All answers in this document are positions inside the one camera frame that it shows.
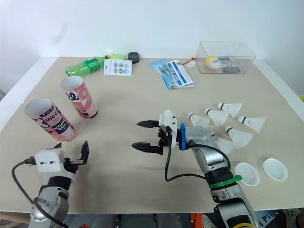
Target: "clear plastic box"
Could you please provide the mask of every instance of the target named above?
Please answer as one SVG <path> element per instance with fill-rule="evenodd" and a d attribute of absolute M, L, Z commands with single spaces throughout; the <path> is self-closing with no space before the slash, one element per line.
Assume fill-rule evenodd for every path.
<path fill-rule="evenodd" d="M 255 58 L 242 42 L 201 41 L 196 54 L 202 74 L 244 74 Z"/>

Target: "black cable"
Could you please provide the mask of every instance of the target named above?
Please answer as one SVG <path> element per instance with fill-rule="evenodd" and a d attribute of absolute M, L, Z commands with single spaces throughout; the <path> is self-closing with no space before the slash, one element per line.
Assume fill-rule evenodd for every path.
<path fill-rule="evenodd" d="M 60 226 L 62 226 L 64 228 L 69 228 L 66 224 L 64 224 L 63 222 L 61 222 L 58 219 L 54 218 L 53 216 L 51 216 L 50 214 L 48 214 L 45 210 L 43 210 L 43 208 L 38 204 L 38 201 L 37 201 L 38 197 L 36 197 L 36 198 L 34 198 L 34 200 L 32 200 L 31 197 L 27 194 L 27 192 L 23 189 L 23 187 L 21 186 L 21 184 L 17 180 L 16 174 L 15 174 L 15 170 L 19 166 L 21 166 L 23 164 L 35 164 L 35 159 L 32 158 L 32 157 L 30 157 L 29 159 L 26 159 L 23 162 L 19 162 L 11 170 L 11 175 L 13 176 L 13 179 L 14 179 L 15 183 L 17 184 L 17 186 L 19 187 L 19 189 L 22 191 L 22 193 L 24 194 L 24 196 L 29 200 L 29 202 L 31 203 L 31 205 L 34 204 L 36 206 L 36 208 L 41 212 L 41 214 L 43 214 L 49 220 L 51 220 L 52 222 L 54 222 L 57 225 L 60 225 Z"/>
<path fill-rule="evenodd" d="M 194 144 L 194 145 L 190 145 L 189 146 L 189 148 L 191 148 L 191 147 L 205 147 L 205 148 L 212 149 L 212 150 L 214 150 L 216 152 L 219 152 L 226 159 L 229 169 L 231 168 L 229 158 L 227 157 L 227 155 L 225 153 L 223 153 L 219 149 L 217 149 L 215 147 L 212 147 L 212 146 L 207 146 L 207 145 L 204 145 L 204 144 Z"/>
<path fill-rule="evenodd" d="M 11 170 L 11 175 L 13 176 L 13 179 L 15 181 L 15 183 L 17 184 L 17 186 L 19 187 L 19 189 L 22 191 L 23 195 L 29 200 L 29 202 L 31 203 L 31 205 L 34 203 L 33 200 L 31 199 L 31 197 L 27 194 L 27 192 L 23 189 L 23 187 L 21 186 L 21 184 L 19 183 L 19 181 L 17 180 L 16 174 L 15 174 L 15 170 L 23 165 L 26 164 L 27 160 L 24 160 L 23 162 L 18 163 L 17 165 L 14 166 L 14 168 Z"/>
<path fill-rule="evenodd" d="M 170 163 L 170 158 L 171 158 L 171 141 L 170 140 L 168 140 L 168 145 L 169 145 L 169 150 L 168 150 L 168 157 L 167 157 L 167 162 L 166 162 L 166 166 L 165 166 L 165 180 L 167 182 L 172 181 L 179 177 L 198 177 L 198 178 L 202 178 L 204 180 L 206 179 L 203 176 L 193 174 L 193 173 L 185 173 L 185 174 L 180 174 L 180 175 L 176 175 L 174 177 L 168 178 L 168 168 L 169 168 L 169 163 Z"/>
<path fill-rule="evenodd" d="M 57 225 L 59 225 L 61 227 L 69 228 L 67 224 L 59 221 L 58 219 L 56 219 L 53 216 L 51 216 L 50 214 L 48 214 L 45 210 L 43 210 L 43 208 L 38 203 L 38 197 L 34 198 L 34 205 L 41 212 L 41 214 L 43 214 L 45 217 L 47 217 L 52 222 L 56 223 Z"/>

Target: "yellow ball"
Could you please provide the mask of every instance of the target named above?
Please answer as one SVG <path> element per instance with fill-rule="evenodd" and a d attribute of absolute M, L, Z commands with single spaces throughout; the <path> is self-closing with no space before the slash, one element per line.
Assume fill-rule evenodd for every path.
<path fill-rule="evenodd" d="M 222 63 L 216 56 L 209 56 L 206 58 L 205 64 L 211 70 L 218 70 L 222 66 Z"/>

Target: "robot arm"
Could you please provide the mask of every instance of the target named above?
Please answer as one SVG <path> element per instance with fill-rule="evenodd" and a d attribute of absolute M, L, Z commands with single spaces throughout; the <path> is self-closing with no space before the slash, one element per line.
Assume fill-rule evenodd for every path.
<path fill-rule="evenodd" d="M 48 181 L 47 185 L 41 186 L 39 196 L 33 200 L 29 228 L 68 228 L 63 223 L 68 212 L 68 190 L 78 166 L 86 164 L 88 156 L 89 147 L 85 141 L 81 158 L 76 161 L 64 158 L 61 144 L 40 151 L 26 160 L 30 161 L 26 163 L 37 165 L 39 172 Z"/>
<path fill-rule="evenodd" d="M 157 121 L 143 121 L 137 125 L 157 127 Z M 241 187 L 237 184 L 240 176 L 233 177 L 228 157 L 213 142 L 211 133 L 204 127 L 188 127 L 182 123 L 177 129 L 177 120 L 170 110 L 160 115 L 159 146 L 150 146 L 146 142 L 134 143 L 132 147 L 162 155 L 163 147 L 174 149 L 178 143 L 180 150 L 191 148 L 200 169 L 205 174 L 213 200 L 218 203 L 214 212 L 219 227 L 256 227 L 258 220 Z"/>

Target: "white dish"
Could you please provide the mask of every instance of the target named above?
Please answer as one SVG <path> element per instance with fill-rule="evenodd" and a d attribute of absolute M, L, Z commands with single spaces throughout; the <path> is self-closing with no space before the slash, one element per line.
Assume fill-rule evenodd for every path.
<path fill-rule="evenodd" d="M 286 166 L 279 160 L 268 158 L 263 163 L 264 171 L 274 180 L 285 181 L 288 178 L 288 170 Z"/>
<path fill-rule="evenodd" d="M 241 182 L 247 186 L 256 186 L 260 183 L 260 174 L 252 165 L 246 162 L 240 162 L 234 168 L 236 175 L 241 175 Z"/>

